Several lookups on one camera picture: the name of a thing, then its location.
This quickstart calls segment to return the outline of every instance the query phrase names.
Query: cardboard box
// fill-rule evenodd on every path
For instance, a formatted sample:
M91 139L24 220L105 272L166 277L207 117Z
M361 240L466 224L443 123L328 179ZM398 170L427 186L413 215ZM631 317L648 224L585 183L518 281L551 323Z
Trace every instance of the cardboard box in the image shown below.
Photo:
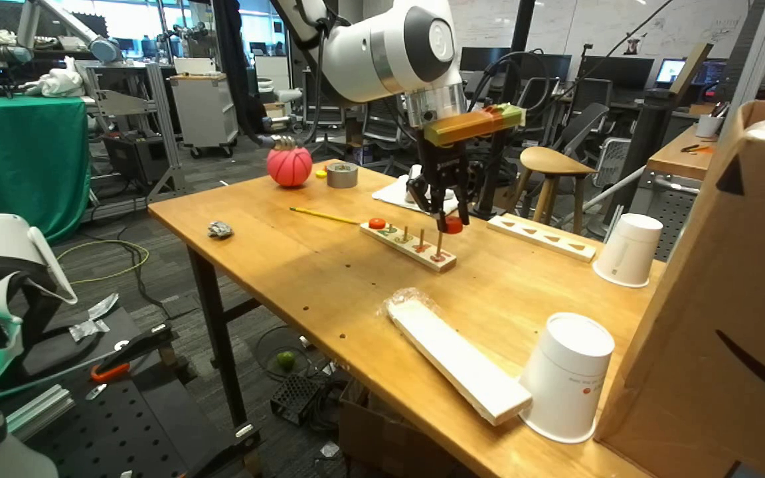
M386 401L352 380L340 397L337 445L345 461L356 461L386 477L470 478L453 455L402 419Z
M657 477L765 477L765 119L722 135L608 393L597 441Z

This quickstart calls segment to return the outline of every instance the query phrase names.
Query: white cup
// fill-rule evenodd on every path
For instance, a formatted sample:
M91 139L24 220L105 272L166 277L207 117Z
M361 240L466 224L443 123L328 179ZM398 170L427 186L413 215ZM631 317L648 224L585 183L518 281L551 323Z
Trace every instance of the white cup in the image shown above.
M587 441L615 348L615 336L597 323L552 315L522 376L522 385L534 393L524 422L560 445Z
M593 263L596 273L623 287L645 287L661 232L665 224L650 215L623 215Z
M714 139L721 134L722 117L702 114L697 123L698 139Z

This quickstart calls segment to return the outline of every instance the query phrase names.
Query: white cabinet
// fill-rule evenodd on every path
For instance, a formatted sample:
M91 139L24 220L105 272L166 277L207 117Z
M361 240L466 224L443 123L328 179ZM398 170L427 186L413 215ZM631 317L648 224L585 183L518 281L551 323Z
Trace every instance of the white cabinet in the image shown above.
M224 150L232 158L239 125L227 77L186 74L174 77L170 86L180 139L191 150L191 158L199 158L202 150Z

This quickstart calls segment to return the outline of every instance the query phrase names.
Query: wooden stool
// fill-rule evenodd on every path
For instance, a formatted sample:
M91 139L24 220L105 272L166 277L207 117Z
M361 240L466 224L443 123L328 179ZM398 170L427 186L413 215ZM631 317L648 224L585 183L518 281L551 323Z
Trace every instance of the wooden stool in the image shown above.
M540 202L534 211L534 220L540 220L540 224L551 224L551 211L552 211L560 179L564 175L575 179L575 235L580 235L583 232L583 215L585 215L585 179L593 175L596 170L560 155L560 153L542 150L542 146L522 153L522 170L524 170L524 175L518 180L516 198L527 195L527 183L534 172L544 175Z

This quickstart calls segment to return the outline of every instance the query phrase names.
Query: desk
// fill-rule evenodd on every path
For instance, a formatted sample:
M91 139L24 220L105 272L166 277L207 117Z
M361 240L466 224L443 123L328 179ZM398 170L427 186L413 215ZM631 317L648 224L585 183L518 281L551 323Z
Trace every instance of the desk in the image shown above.
M0 214L55 243L79 226L87 190L82 98L0 98Z
M434 273L356 226L289 214L289 207L309 207L356 220L382 215L410 232L434 232L431 215L373 200L373 191L387 183L390 179L373 170L358 172L356 190L328 190L322 179L312 179L305 190L277 190L272 179L256 179L148 204L191 253L215 357L227 360L228 348L228 364L221 362L224 384L236 385L236 378L227 378L233 376L233 360L215 269L299 328L479 477L645 477L593 441L560 447L522 422L487 426L386 319L382 304L405 287L417 287L441 319L511 376L522 376L551 315L587 315L617 337L611 385L661 277L661 263L654 269L650 287L623 289L597 280L585 260L474 220L462 235L447 236L443 248L459 256L457 267ZM215 219L233 226L228 243L207 236L207 224Z
M702 145L697 139L697 125L674 135L657 155L650 155L648 170L660 175L681 175L681 179L705 180L710 162L714 158L714 141L705 141L706 150L682 153L685 146L693 146L693 145Z

